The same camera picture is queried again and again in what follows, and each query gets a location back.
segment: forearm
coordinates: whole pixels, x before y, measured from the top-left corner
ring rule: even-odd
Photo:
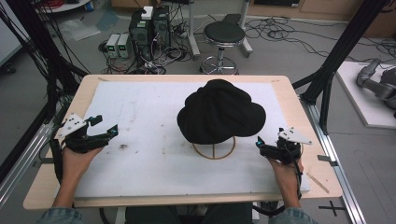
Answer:
[[[78,180],[64,180],[52,207],[72,207]]]
[[[301,207],[297,195],[297,185],[295,188],[291,188],[290,186],[279,185],[279,189],[282,194],[283,202],[286,208]]]

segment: power supply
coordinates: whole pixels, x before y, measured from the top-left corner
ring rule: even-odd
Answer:
[[[119,48],[120,57],[129,58],[132,51],[132,45],[131,45],[131,40],[129,39],[129,35],[126,34],[121,35],[117,46]]]
[[[163,49],[171,47],[169,6],[154,8],[152,21],[154,23],[154,32],[158,46],[161,46]]]
[[[111,35],[111,37],[107,40],[106,48],[108,52],[108,56],[110,58],[119,57],[119,48],[117,48],[117,43],[119,42],[120,35]]]
[[[137,60],[143,57],[146,61],[152,60],[151,44],[154,35],[152,21],[142,20],[141,11],[135,11],[132,14],[129,25],[129,34],[132,39],[132,47]]]

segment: black hat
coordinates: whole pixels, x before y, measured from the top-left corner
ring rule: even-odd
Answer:
[[[216,144],[233,137],[258,133],[265,110],[250,95],[223,79],[213,79],[187,97],[177,124],[191,143]]]

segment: wooden table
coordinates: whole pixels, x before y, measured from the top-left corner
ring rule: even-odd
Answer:
[[[84,77],[70,105],[66,116],[72,112],[84,117],[96,87],[102,81],[126,82],[206,82],[222,78],[230,82],[271,83],[277,100],[289,127],[297,128],[303,135],[312,140],[312,145],[304,146],[303,165],[310,181],[311,190],[303,198],[333,198],[342,195],[342,189],[333,168],[326,161],[319,161],[318,155],[324,155],[317,136],[305,114],[298,97],[287,77],[283,76],[201,76],[201,75],[165,75],[165,76],[125,76],[125,75],[90,75]],[[58,182],[52,164],[43,164],[23,203],[26,209],[47,209],[51,207]],[[280,194],[217,194],[217,195],[182,195],[182,196],[139,196],[115,198],[78,198],[76,207],[104,207],[129,205],[160,204],[194,204],[194,203],[232,203],[279,201]]]

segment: black stool seat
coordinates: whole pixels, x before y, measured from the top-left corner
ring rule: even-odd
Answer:
[[[216,21],[205,27],[204,38],[206,41],[222,47],[234,47],[242,43],[245,32],[235,24],[227,21]]]

